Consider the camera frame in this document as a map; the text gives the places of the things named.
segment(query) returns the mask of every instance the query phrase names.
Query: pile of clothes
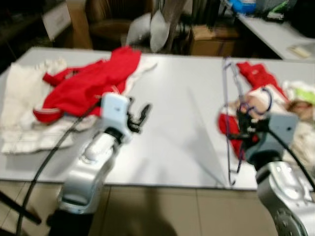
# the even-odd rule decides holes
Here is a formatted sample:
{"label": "pile of clothes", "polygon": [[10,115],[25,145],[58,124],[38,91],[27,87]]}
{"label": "pile of clothes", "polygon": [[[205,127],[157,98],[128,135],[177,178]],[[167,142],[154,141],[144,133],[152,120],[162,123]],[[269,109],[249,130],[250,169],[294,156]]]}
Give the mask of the pile of clothes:
{"label": "pile of clothes", "polygon": [[[299,117],[293,141],[290,148],[297,155],[306,169],[315,176],[315,86],[301,81],[285,81],[281,86],[276,78],[270,74],[262,64],[251,65],[248,62],[238,63],[239,72],[251,85],[250,92],[245,94],[244,100],[250,106],[255,106],[258,111],[265,111],[269,106],[269,96],[262,88],[265,87],[272,95],[270,112],[286,113],[293,112]],[[240,101],[230,102],[224,107],[218,119],[218,126],[222,133],[239,133],[236,110]],[[252,112],[253,118],[260,115]],[[226,127],[226,119],[229,120],[229,128]],[[242,158],[240,140],[232,140],[231,145],[238,158]],[[294,159],[285,152],[284,161],[295,165]]]}
{"label": "pile of clothes", "polygon": [[[156,62],[140,51],[122,47],[110,60],[67,68],[64,59],[36,66],[11,65],[0,115],[2,153],[29,153],[52,149],[77,117],[82,116],[106,92],[127,94],[142,74]],[[101,115],[96,107],[76,126],[91,128]],[[69,135],[61,147],[73,144]]]}

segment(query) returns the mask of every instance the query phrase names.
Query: chair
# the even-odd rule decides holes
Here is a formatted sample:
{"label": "chair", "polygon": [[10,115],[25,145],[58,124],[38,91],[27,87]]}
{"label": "chair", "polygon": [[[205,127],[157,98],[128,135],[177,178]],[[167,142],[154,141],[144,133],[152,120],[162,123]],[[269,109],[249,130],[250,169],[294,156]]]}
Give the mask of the chair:
{"label": "chair", "polygon": [[153,0],[87,0],[86,15],[93,48],[113,50],[121,46],[135,18],[153,12]]}

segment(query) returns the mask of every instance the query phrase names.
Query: cardboard box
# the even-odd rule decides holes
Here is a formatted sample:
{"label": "cardboard box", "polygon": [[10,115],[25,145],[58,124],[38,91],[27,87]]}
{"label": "cardboard box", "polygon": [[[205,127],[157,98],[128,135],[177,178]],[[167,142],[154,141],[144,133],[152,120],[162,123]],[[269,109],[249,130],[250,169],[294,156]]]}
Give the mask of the cardboard box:
{"label": "cardboard box", "polygon": [[243,45],[235,28],[195,26],[191,31],[190,54],[194,56],[239,57]]}

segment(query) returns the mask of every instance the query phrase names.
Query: desk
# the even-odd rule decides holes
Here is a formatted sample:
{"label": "desk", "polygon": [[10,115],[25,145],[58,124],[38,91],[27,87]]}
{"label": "desk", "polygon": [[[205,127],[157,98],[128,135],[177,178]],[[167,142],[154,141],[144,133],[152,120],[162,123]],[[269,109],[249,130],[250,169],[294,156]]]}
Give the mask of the desk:
{"label": "desk", "polygon": [[283,24],[266,22],[259,18],[250,18],[239,14],[238,19],[252,31],[263,43],[283,60],[314,61],[315,56],[302,59],[287,48],[293,45],[314,43],[315,39],[301,35],[288,22]]}
{"label": "desk", "polygon": [[[130,144],[122,147],[108,184],[155,185],[179,187],[228,187],[226,142],[217,128],[217,115],[223,104],[221,58],[200,58],[171,55],[143,55],[158,62],[130,92],[135,98],[133,112],[145,102],[153,104],[152,113],[141,135],[134,135]],[[65,58],[69,66],[84,65],[109,53],[86,50],[32,48],[18,62],[37,64],[44,59]],[[303,78],[315,82],[312,63],[277,60],[263,62],[280,81]],[[0,88],[6,73],[0,77]],[[249,87],[242,82],[244,90]],[[229,98],[237,90],[229,83]],[[76,145],[58,151],[39,178],[45,182],[63,182],[81,144],[97,128],[76,136]],[[0,179],[28,181],[47,152],[31,155],[0,155]],[[255,171],[242,165],[235,189],[256,189]]]}

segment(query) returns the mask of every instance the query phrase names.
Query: tile floor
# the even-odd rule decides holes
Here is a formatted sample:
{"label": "tile floor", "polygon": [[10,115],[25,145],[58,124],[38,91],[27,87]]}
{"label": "tile floor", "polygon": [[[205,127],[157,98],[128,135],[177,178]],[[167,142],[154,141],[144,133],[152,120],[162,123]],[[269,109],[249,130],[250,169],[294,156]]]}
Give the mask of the tile floor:
{"label": "tile floor", "polygon": [[[21,203],[27,183],[0,182],[0,190]],[[56,206],[59,185],[38,184],[29,209],[43,221]],[[17,214],[0,204],[1,228],[15,231]],[[26,235],[44,236],[49,228],[23,221]],[[267,210],[255,192],[104,187],[90,236],[276,236]]]}

